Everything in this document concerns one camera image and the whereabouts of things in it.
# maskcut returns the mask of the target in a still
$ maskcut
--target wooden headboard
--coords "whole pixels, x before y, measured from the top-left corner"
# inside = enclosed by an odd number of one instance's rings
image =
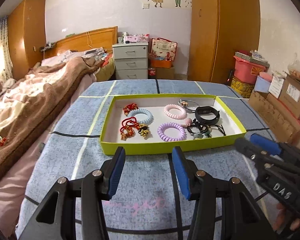
[[[118,27],[115,26],[70,36],[63,40],[57,41],[57,44],[54,48],[45,52],[44,57],[49,58],[57,56],[68,49],[77,51],[85,51],[91,49],[91,47],[103,47],[104,49],[111,49],[112,45],[117,43],[117,31]]]

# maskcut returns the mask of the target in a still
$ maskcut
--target human hand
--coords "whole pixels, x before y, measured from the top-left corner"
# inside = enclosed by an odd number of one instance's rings
[[[273,230],[276,231],[278,230],[282,224],[284,223],[284,219],[286,216],[286,208],[284,205],[282,205],[281,203],[277,204],[277,209],[280,210],[279,214],[277,216],[277,220],[275,221],[274,225],[273,225]],[[291,225],[290,225],[290,230],[291,231],[295,231],[300,227],[300,218],[297,218],[296,220],[294,220]]]

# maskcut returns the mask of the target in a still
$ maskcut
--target curtain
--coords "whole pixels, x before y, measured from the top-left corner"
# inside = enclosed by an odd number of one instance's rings
[[[0,81],[6,82],[12,78],[12,61],[8,45],[8,17],[0,19]]]

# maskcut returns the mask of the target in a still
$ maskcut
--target pink spiral hair tie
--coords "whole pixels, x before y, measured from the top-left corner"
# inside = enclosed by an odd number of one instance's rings
[[[174,108],[180,110],[181,114],[172,114],[172,113],[169,112],[170,109],[174,109]],[[170,117],[172,119],[177,119],[177,120],[185,119],[186,116],[187,116],[186,110],[183,107],[178,106],[178,105],[166,105],[164,107],[164,113],[168,117]]]
[[[164,134],[164,131],[168,128],[175,128],[175,129],[178,129],[180,131],[180,137],[179,138],[171,138],[169,136],[166,136]],[[158,127],[158,134],[160,136],[160,138],[162,140],[164,140],[165,142],[176,142],[176,141],[183,141],[184,139],[186,139],[186,131],[185,129],[178,123],[175,123],[175,122],[167,122],[167,123],[164,123],[162,125],[160,125]]]

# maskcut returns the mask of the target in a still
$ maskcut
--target gift bag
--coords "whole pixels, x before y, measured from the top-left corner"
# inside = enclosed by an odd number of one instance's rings
[[[163,38],[152,39],[151,52],[152,57],[162,57],[165,60],[174,61],[177,52],[177,43]]]

